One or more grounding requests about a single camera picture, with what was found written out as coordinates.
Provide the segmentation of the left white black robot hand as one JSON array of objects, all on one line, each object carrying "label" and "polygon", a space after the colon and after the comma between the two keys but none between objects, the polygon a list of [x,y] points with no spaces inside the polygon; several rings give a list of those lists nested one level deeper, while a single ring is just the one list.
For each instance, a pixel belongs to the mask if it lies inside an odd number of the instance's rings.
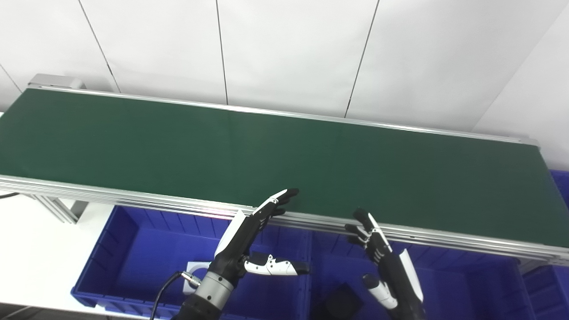
[{"label": "left white black robot hand", "polygon": [[263,276],[309,274],[309,263],[279,259],[271,254],[250,253],[250,247],[268,221],[272,217],[283,215],[286,212],[283,205],[298,193],[297,188],[284,189],[269,196],[252,213],[239,210],[222,235],[208,272],[226,279],[233,286],[236,286],[247,272]]}]

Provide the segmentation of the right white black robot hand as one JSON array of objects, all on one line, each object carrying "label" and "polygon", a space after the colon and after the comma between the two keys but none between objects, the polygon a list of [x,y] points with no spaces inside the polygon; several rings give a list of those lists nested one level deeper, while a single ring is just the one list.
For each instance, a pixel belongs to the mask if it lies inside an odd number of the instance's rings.
[{"label": "right white black robot hand", "polygon": [[396,253],[376,219],[366,209],[357,208],[357,224],[345,224],[348,241],[359,245],[378,269],[378,276],[366,273],[362,282],[392,320],[426,320],[424,294],[407,249]]}]

